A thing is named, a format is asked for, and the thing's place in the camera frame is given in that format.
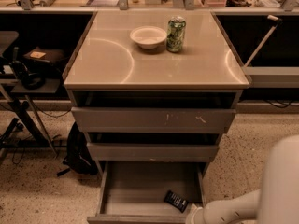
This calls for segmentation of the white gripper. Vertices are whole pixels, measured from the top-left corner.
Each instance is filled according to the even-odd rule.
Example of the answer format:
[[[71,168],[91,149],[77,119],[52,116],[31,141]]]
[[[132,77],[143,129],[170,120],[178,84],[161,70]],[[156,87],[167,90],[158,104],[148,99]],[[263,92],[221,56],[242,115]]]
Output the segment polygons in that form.
[[[186,216],[185,224],[203,224],[203,208],[192,204],[190,212]]]

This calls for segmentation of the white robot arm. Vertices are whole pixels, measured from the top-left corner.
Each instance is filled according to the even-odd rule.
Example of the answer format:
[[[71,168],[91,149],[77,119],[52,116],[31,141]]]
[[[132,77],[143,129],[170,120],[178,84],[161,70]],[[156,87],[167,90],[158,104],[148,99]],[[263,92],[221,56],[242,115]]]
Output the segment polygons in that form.
[[[261,188],[205,207],[192,206],[185,224],[299,224],[299,136],[279,140],[263,169]]]

